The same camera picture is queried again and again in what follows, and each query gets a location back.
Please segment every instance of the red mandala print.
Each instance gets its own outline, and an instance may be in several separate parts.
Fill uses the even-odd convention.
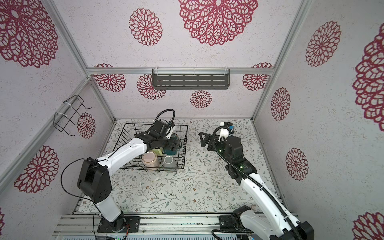
[[[362,61],[355,70],[355,103],[364,109],[365,118],[377,122],[384,131],[384,23],[375,39],[365,46]]]
[[[0,51],[23,67],[49,65],[58,35],[39,0],[0,1]]]
[[[5,225],[4,214],[1,212],[1,207],[0,207],[0,236],[1,236],[1,230],[3,230],[4,225]]]
[[[37,193],[55,179],[59,168],[59,159],[49,146],[42,146],[30,161],[24,172],[16,179],[14,186],[21,192]]]
[[[308,64],[317,67],[327,62],[337,49],[340,42],[340,25],[330,21],[319,27],[308,43],[305,54]]]
[[[90,138],[95,133],[95,119],[89,113],[83,113],[77,121],[77,130],[83,138]]]
[[[109,64],[97,64],[96,68],[114,68]],[[110,92],[120,92],[125,88],[125,78],[123,74],[94,74],[93,77],[98,85]]]
[[[151,74],[140,76],[136,85],[141,95],[152,100],[162,98],[167,92],[166,90],[156,90],[153,88]]]
[[[223,45],[252,21],[257,0],[179,0],[184,28],[200,43]]]
[[[359,215],[353,224],[354,240],[384,239],[384,216],[379,212],[375,214],[366,212],[363,216]]]
[[[133,37],[141,44],[153,46],[160,41],[163,29],[158,17],[148,9],[137,9],[131,15],[129,28]]]
[[[289,174],[296,180],[303,180],[308,174],[307,157],[300,149],[292,148],[289,150],[285,165]]]
[[[191,103],[194,107],[205,108],[212,102],[212,95],[204,90],[198,90],[191,95]]]
[[[276,121],[283,120],[290,108],[291,100],[287,89],[279,88],[273,94],[271,101],[271,113]]]
[[[270,63],[259,63],[253,66],[253,68],[272,68]],[[269,75],[267,74],[246,74],[243,76],[243,85],[246,89],[251,91],[257,91],[263,89]]]

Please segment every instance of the floral tablecloth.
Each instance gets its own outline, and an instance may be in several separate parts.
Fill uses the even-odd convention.
[[[113,151],[125,123],[152,121],[118,120],[104,154]],[[181,119],[174,123],[188,125],[185,168],[177,173],[120,169],[111,177],[112,197],[117,205],[124,212],[231,212],[243,205],[260,211],[250,195],[230,178],[224,169],[226,163],[200,146],[199,132],[212,134],[221,121],[233,123],[245,157],[276,195],[250,119]],[[82,200],[78,212],[98,211],[91,202]]]

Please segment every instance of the cable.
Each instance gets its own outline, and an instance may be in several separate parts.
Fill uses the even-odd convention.
[[[129,231],[129,229],[131,228],[129,224],[127,224],[126,226],[127,226],[127,233],[125,234],[125,238],[124,238],[123,240],[126,240],[126,239],[127,239],[128,231]]]
[[[80,197],[80,196],[74,195],[74,194],[72,194],[72,193],[69,193],[67,190],[65,190],[65,188],[64,188],[64,186],[63,186],[63,173],[65,172],[65,170],[67,169],[67,167],[69,167],[72,163],[75,163],[75,162],[80,161],[80,160],[87,160],[87,159],[85,159],[85,158],[79,158],[79,159],[77,159],[77,160],[71,162],[70,164],[68,164],[68,165],[64,168],[64,170],[62,171],[61,176],[60,176],[61,188],[64,190],[64,192],[68,193],[68,194],[71,195],[71,196],[79,197],[79,198],[83,198],[83,199],[87,199],[87,200],[93,202],[93,201],[92,201],[91,199],[89,199],[89,198],[86,198],[86,197]]]
[[[276,205],[276,207],[279,209],[280,213],[283,215],[283,217],[287,217],[288,215],[285,213],[285,211],[282,209],[282,207],[280,206],[280,204],[277,203],[277,200],[272,196],[272,194],[265,188],[263,187],[258,181],[256,181],[255,179],[253,179],[252,177],[250,177],[248,174],[244,173],[243,171],[241,171],[240,168],[238,168],[237,166],[233,165],[232,163],[230,163],[228,160],[226,160],[220,153],[219,151],[217,150],[217,146],[216,146],[216,143],[215,143],[215,135],[216,135],[216,132],[220,129],[226,129],[230,132],[230,129],[225,127],[225,126],[219,126],[217,127],[213,134],[212,134],[212,146],[213,148],[215,149],[216,153],[219,155],[219,157],[221,159],[223,159],[226,163],[228,163],[228,165],[230,165],[231,167],[233,167],[236,171],[238,171],[239,173],[241,173],[242,175],[244,175],[244,177],[248,178],[249,180],[251,180],[254,184],[256,184],[260,189],[263,190],[263,192],[265,192],[265,194],[272,200],[272,202]],[[302,237],[300,236],[299,234],[299,231],[296,229],[296,227],[294,226],[294,224],[292,223],[291,219],[289,217],[285,218],[286,221],[288,222],[289,226],[292,228],[292,231],[293,231],[293,234],[295,236],[295,239],[296,240],[303,240]]]
[[[97,238],[96,238],[96,233],[95,233],[95,215],[97,215],[97,214],[93,214],[93,223],[92,223],[92,226],[93,226],[93,234],[95,235],[95,240],[97,240]]]
[[[152,125],[149,127],[149,129],[146,131],[147,133],[149,132],[149,130],[153,127],[153,125],[155,124],[155,122],[157,121],[157,119],[163,114],[163,113],[166,113],[166,112],[170,112],[172,111],[173,112],[173,115],[172,115],[172,119],[171,119],[171,124],[173,123],[173,120],[175,119],[175,115],[176,115],[176,112],[175,110],[169,108],[169,109],[165,109],[163,111],[161,111],[155,118],[155,120],[153,121]]]
[[[221,238],[219,238],[216,234],[215,234],[215,232],[222,232],[222,233],[236,233],[236,234],[238,234],[238,233],[253,233],[252,231],[226,231],[226,230],[219,230],[219,229],[213,229],[212,231],[211,231],[211,234],[215,237],[215,239],[217,239],[217,240],[222,240]]]

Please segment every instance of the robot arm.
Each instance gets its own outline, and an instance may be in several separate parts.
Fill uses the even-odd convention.
[[[313,228],[310,224],[308,222],[300,223],[276,199],[254,166],[244,157],[241,139],[233,136],[234,129],[232,123],[221,122],[220,125],[225,127],[220,129],[220,135],[213,136],[200,132],[201,146],[205,147],[208,145],[207,149],[209,151],[217,151],[226,160],[228,165],[225,168],[231,178],[235,179],[252,196],[267,218],[266,220],[259,217],[247,206],[241,207],[235,210],[233,214],[232,219],[235,221],[235,229],[249,229],[263,240],[294,240],[297,237],[295,235],[301,235],[301,239],[313,240]]]
[[[172,120],[168,124],[158,121],[158,117],[167,111],[173,111]],[[135,138],[129,143],[96,160],[92,158],[84,160],[77,186],[92,199],[102,214],[101,223],[108,225],[110,230],[114,232],[122,231],[125,222],[123,212],[111,196],[112,184],[110,176],[135,157],[151,149],[163,147],[175,151],[180,142],[178,139],[170,139],[174,128],[174,116],[174,110],[164,110],[156,117],[148,130],[135,135]]]

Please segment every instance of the wire basket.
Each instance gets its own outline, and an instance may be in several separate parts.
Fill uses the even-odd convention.
[[[116,145],[113,149],[115,151],[119,147],[124,144],[127,144],[129,141],[134,138],[134,136],[138,133],[144,132],[148,130],[148,128],[152,124],[148,123],[126,123],[123,129],[120,132],[119,139],[116,142]],[[167,156],[163,154],[163,156],[158,156],[160,166],[159,167],[146,167],[143,162],[141,162],[142,155],[135,157],[129,163],[125,164],[121,167],[121,169],[138,169],[138,170],[152,170],[152,171],[174,171],[177,172],[178,169],[184,169],[185,166],[185,152],[187,148],[187,134],[188,134],[188,126],[187,125],[175,125],[173,129],[173,133],[175,133],[180,139],[180,148],[177,150],[177,153],[172,155],[174,161],[176,161],[176,167],[163,167],[162,163],[164,158]]]

